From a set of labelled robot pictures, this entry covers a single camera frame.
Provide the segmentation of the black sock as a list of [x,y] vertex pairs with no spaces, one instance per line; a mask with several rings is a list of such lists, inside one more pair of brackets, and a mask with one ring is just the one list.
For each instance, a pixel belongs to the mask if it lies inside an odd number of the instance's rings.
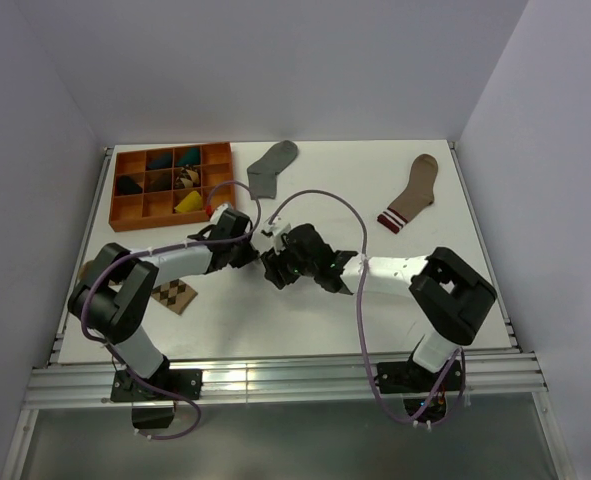
[[116,196],[140,195],[143,188],[130,176],[119,176],[115,182]]

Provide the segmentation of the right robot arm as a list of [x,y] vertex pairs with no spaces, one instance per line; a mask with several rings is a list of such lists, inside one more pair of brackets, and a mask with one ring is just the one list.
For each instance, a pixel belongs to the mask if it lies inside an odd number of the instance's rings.
[[457,348],[473,343],[497,300],[495,288],[446,247],[418,257],[368,257],[332,249],[311,224],[276,221],[261,233],[272,242],[261,255],[264,277],[278,289],[309,277],[333,294],[369,291],[413,299],[431,325],[407,368],[410,383],[421,390],[441,379]]

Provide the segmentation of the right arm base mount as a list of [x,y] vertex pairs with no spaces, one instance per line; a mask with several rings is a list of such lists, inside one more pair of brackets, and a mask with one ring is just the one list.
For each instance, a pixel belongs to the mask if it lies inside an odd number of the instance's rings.
[[431,373],[412,360],[379,362],[371,380],[380,395],[459,393],[465,390],[462,364],[456,360],[444,377]]

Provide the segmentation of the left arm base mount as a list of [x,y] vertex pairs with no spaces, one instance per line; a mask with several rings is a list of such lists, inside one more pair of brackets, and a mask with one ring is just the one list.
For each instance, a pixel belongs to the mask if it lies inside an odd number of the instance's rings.
[[[109,401],[131,405],[131,423],[136,432],[154,440],[172,440],[192,433],[199,425],[202,412],[195,403],[200,398],[203,371],[201,369],[171,369],[166,378],[154,382],[143,380],[129,370],[114,374]],[[165,433],[180,403],[191,406],[196,414],[192,424],[177,433]]]

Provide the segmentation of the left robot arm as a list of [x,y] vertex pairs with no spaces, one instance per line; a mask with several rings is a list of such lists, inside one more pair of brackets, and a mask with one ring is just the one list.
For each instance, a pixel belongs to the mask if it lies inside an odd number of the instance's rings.
[[151,294],[174,280],[254,261],[251,232],[249,216],[223,205],[200,234],[182,243],[140,252],[109,243],[78,280],[68,312],[80,320],[86,338],[106,345],[126,365],[139,393],[158,399],[171,388],[172,377],[168,358],[142,325]]

